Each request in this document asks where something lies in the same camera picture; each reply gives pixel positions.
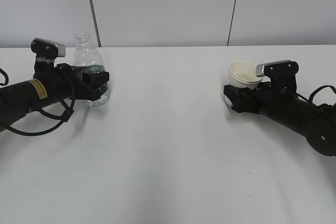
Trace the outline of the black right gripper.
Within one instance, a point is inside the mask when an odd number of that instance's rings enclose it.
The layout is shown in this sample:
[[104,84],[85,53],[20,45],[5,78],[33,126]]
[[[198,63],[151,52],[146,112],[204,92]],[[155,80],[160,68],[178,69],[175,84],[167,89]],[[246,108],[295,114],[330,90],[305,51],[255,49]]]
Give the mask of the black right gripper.
[[298,98],[295,91],[272,82],[262,82],[254,91],[249,88],[225,85],[223,93],[231,102],[231,109],[237,113],[261,114],[277,111],[284,109]]

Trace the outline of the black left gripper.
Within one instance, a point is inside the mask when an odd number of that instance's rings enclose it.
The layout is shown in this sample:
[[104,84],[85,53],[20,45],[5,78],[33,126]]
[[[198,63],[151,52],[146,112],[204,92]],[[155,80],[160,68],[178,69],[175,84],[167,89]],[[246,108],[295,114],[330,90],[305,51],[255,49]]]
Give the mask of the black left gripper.
[[71,98],[72,86],[76,100],[95,102],[101,98],[100,89],[86,89],[84,83],[90,88],[99,88],[108,83],[109,73],[103,71],[82,74],[83,69],[84,67],[75,67],[67,63],[55,66],[54,62],[36,61],[34,79],[44,85],[48,98],[55,99],[57,96],[62,99]]

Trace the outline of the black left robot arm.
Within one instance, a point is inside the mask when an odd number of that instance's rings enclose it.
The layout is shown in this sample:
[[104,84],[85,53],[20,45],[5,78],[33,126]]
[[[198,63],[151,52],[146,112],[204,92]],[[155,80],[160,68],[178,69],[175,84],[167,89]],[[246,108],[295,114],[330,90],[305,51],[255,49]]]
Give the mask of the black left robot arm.
[[[48,134],[68,122],[77,100],[99,100],[109,79],[108,72],[92,72],[90,66],[60,63],[48,68],[42,64],[33,79],[1,88],[1,130],[22,136]],[[23,132],[12,127],[31,112],[39,112],[58,123],[41,132]]]

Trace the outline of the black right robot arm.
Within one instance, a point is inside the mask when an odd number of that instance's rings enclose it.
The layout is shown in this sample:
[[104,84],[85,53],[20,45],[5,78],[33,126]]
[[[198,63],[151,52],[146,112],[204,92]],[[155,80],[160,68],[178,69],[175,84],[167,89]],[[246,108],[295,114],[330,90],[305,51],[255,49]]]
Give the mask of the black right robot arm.
[[224,86],[224,95],[237,113],[259,114],[306,138],[309,145],[324,156],[335,156],[335,106],[314,105],[298,94],[262,82],[250,90]]

